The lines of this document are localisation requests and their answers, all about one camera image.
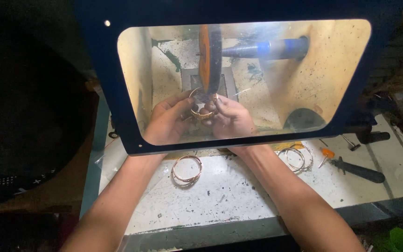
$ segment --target jewelry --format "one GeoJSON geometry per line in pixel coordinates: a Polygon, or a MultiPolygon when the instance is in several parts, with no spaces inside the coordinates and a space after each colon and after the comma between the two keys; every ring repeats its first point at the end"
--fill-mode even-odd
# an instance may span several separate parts
{"type": "Polygon", "coordinates": [[[312,155],[312,152],[309,150],[309,148],[307,148],[305,145],[302,145],[302,144],[300,144],[300,143],[296,143],[296,144],[290,146],[290,148],[293,148],[294,146],[301,146],[301,147],[304,147],[304,148],[309,152],[311,159],[310,159],[309,165],[307,165],[307,166],[305,167],[305,169],[312,168],[312,166],[313,166],[313,155],[312,155]]]}
{"type": "Polygon", "coordinates": [[[292,172],[297,172],[297,171],[303,169],[305,160],[304,160],[303,153],[301,153],[299,150],[297,150],[297,149],[295,149],[295,148],[292,148],[292,147],[283,148],[283,149],[278,153],[278,156],[279,156],[281,153],[283,153],[284,151],[286,152],[286,151],[288,151],[288,150],[291,150],[291,151],[294,151],[294,152],[298,153],[298,155],[303,159],[303,164],[301,165],[301,167],[293,166],[292,164],[290,164],[290,163],[288,162],[288,159],[287,159],[287,163],[288,163],[291,167],[293,167],[294,169],[296,169],[296,170],[293,170],[292,172]]]}
{"type": "MultiPolygon", "coordinates": [[[[199,88],[201,88],[201,87],[198,87],[198,88],[194,89],[194,90],[191,92],[191,94],[189,94],[189,97],[193,97],[195,91],[196,91],[197,89],[199,89],[199,88]]],[[[217,101],[217,99],[218,99],[217,93],[216,93],[216,94],[213,94],[213,95],[212,95],[212,100],[214,101],[214,103],[217,101]]],[[[208,119],[208,118],[210,118],[210,117],[213,117],[216,113],[217,113],[217,110],[202,115],[202,114],[200,114],[199,112],[193,111],[192,108],[191,108],[191,114],[192,114],[195,118],[197,118],[198,120],[208,119]]]]}
{"type": "Polygon", "coordinates": [[[173,167],[172,167],[172,173],[173,173],[173,175],[177,178],[177,180],[181,180],[181,181],[183,181],[183,182],[194,182],[194,181],[196,181],[196,180],[200,177],[200,174],[202,174],[202,161],[201,161],[198,157],[193,156],[193,155],[182,156],[181,158],[179,158],[179,159],[177,159],[177,160],[175,161],[175,163],[174,163],[174,165],[173,165],[173,167]],[[175,173],[175,166],[176,166],[176,164],[177,164],[178,162],[180,162],[180,160],[185,159],[185,158],[193,158],[193,159],[195,159],[195,160],[197,161],[199,167],[200,167],[200,171],[198,172],[198,174],[195,175],[195,176],[193,176],[192,178],[188,178],[188,179],[183,179],[182,177],[178,176],[178,175],[175,173]]]}

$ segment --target orange buffing wheel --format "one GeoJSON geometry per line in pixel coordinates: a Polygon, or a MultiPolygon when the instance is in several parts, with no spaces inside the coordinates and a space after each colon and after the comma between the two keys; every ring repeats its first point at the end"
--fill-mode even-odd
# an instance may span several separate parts
{"type": "Polygon", "coordinates": [[[198,36],[200,61],[198,75],[206,94],[215,94],[219,89],[222,71],[222,35],[220,25],[200,25],[198,36]]]}

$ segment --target blue metal frame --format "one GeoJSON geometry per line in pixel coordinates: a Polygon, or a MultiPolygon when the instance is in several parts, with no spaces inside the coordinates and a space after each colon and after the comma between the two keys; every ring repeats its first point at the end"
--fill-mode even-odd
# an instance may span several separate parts
{"type": "Polygon", "coordinates": [[[365,86],[371,66],[402,13],[403,0],[302,1],[274,0],[77,0],[79,20],[101,80],[102,89],[128,154],[151,154],[177,150],[207,149],[270,142],[321,138],[342,133],[344,123],[365,86]],[[129,27],[171,26],[212,23],[296,21],[325,19],[366,19],[371,37],[331,122],[324,128],[301,133],[265,135],[247,138],[209,140],[196,143],[152,145],[139,131],[127,92],[119,55],[119,34],[129,27]]]}

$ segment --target tool handle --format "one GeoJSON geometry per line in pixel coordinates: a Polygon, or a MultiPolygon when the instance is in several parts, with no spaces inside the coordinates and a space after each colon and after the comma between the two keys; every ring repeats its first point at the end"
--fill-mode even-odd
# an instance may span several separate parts
{"type": "Polygon", "coordinates": [[[385,175],[383,173],[355,164],[341,161],[339,163],[339,168],[369,181],[373,181],[374,183],[383,183],[385,181],[385,175]]]}

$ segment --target screwdriver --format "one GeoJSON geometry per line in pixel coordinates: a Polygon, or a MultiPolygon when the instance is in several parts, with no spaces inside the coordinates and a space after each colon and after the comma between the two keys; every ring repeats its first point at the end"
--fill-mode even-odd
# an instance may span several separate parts
{"type": "Polygon", "coordinates": [[[320,168],[320,167],[324,164],[324,162],[326,161],[326,158],[333,158],[333,157],[335,157],[335,153],[333,153],[333,152],[332,152],[331,150],[329,150],[329,149],[322,148],[321,152],[322,152],[323,155],[324,155],[324,159],[323,159],[323,161],[321,161],[321,163],[320,163],[320,165],[318,166],[318,168],[320,168]]]}

